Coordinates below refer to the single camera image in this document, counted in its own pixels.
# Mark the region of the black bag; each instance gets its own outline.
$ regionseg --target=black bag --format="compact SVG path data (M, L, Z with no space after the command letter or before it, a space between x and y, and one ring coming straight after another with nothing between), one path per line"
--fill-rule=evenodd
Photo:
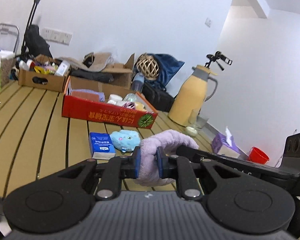
M94 81L99 81L102 83L110 83L113 81L113 76L110 73L103 72L91 72L83 69L74 69L70 70L70 76L90 79Z
M166 91L154 88L149 83L145 82L143 85L142 93L145 98L154 106L158 111L169 112L174 98Z
M30 25L26 30L25 42L29 49L29 54L32 54L34 57L40 54L52 57L49 45L44 38L39 35L39 27L37 25Z

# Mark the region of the blue box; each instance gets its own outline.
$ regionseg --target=blue box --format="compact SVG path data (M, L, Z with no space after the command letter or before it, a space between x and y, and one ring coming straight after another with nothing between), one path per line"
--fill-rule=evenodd
M92 158L110 160L112 157L115 157L115 149L109 134L91 132L89 144Z

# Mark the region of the purple cloth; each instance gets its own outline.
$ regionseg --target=purple cloth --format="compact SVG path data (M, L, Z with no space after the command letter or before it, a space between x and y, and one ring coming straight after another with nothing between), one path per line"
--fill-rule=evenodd
M85 93L91 93L91 94L99 95L99 101L100 102L104 102L105 101L105 94L103 92L96 92L96 91L93 91L93 90L90 90L90 89L73 89L72 91L80 91L80 92L85 92Z
M172 155L175 154L180 145L199 149L199 146L191 137L174 130L167 130L143 139L140 142L141 163L139 177L134 182L147 187L164 186L174 182L174 179L161 179L159 177L155 155L159 146L163 147L167 155Z
M225 145L228 148L230 148L230 149L232 149L235 152L237 152L237 153L240 154L240 151L239 151L238 147L234 143L233 136L231 136L230 139L231 139L231 142L232 142L232 147L227 143L226 136L223 135L222 133L218 133L215 136L215 138L213 139L212 143L211 143L211 147L212 147L213 153L218 154L218 152L220 151L221 147L223 145Z

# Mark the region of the purple tissue box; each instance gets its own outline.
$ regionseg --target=purple tissue box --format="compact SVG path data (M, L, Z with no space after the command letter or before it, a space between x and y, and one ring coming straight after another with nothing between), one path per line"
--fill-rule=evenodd
M231 136L231 141L232 147L227 143L226 136L222 133L218 133L211 143L213 153L238 158L240 151L234 143L233 136Z

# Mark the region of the towel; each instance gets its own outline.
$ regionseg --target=towel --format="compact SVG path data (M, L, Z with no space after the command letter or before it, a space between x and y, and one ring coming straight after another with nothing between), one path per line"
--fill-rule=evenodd
M189 136L174 130L167 130L140 142L141 163L139 177L134 180L136 184L155 187L164 186L174 182L174 179L161 179L159 177L158 166L156 163L156 151L162 146L167 155L175 154L181 145L199 149L197 143Z

